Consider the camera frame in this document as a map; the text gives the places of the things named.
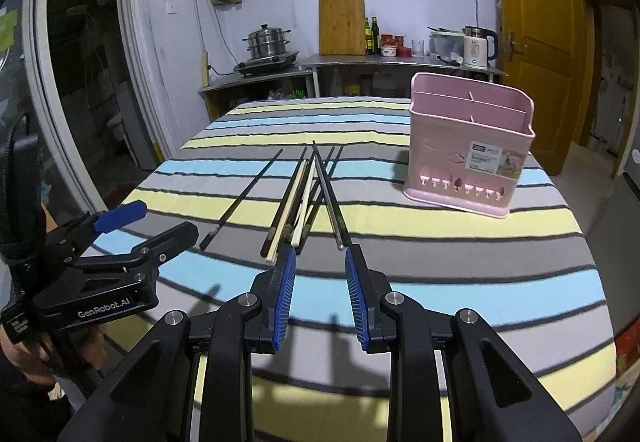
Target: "yellow-green sticker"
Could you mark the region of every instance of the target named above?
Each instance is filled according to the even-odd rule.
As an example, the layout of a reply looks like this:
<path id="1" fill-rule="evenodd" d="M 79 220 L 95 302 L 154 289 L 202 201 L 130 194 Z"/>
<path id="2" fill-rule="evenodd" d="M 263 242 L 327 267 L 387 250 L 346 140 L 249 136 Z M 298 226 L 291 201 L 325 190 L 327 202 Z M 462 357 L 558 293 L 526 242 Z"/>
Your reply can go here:
<path id="1" fill-rule="evenodd" d="M 11 10 L 0 16 L 0 52 L 14 44 L 14 28 L 18 24 L 18 11 Z"/>

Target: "pink basket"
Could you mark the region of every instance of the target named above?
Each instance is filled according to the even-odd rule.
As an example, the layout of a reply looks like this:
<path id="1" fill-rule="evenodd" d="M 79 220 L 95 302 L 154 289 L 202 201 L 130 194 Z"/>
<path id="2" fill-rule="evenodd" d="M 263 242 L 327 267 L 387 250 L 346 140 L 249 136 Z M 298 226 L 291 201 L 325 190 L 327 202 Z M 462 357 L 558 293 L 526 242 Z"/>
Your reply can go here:
<path id="1" fill-rule="evenodd" d="M 535 137 L 533 101 L 508 86 L 416 73 L 409 112 L 404 194 L 505 218 Z"/>

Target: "kettle handle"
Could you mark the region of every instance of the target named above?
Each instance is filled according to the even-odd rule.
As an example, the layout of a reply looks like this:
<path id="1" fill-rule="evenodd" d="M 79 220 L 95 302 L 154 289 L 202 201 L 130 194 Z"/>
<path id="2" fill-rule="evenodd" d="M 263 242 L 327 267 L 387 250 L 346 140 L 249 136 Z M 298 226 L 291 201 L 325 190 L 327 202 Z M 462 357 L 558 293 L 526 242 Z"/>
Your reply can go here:
<path id="1" fill-rule="evenodd" d="M 484 33 L 486 37 L 491 37 L 494 39 L 494 54 L 491 57 L 487 57 L 487 60 L 494 60 L 498 57 L 498 34 L 496 34 L 493 30 L 485 30 Z"/>

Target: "door handle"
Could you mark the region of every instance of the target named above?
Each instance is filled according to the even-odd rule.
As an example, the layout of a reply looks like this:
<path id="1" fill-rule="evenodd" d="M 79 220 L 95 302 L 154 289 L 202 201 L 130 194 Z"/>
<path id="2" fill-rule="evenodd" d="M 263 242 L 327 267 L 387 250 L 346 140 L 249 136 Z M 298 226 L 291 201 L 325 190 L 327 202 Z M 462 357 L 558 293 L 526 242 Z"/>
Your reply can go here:
<path id="1" fill-rule="evenodd" d="M 513 48 L 514 46 L 521 46 L 523 48 L 528 48 L 529 45 L 523 41 L 514 41 L 515 34 L 514 32 L 509 31 L 507 34 L 507 48 L 509 50 L 508 60 L 513 60 Z"/>

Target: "cutting board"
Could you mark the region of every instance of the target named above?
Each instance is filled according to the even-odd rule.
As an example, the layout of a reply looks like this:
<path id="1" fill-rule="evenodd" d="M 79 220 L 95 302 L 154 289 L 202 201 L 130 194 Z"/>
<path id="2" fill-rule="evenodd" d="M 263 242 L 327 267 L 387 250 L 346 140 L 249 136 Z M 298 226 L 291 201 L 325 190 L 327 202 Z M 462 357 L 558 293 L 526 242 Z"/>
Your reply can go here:
<path id="1" fill-rule="evenodd" d="M 321 56 L 363 56 L 364 0 L 319 0 Z"/>

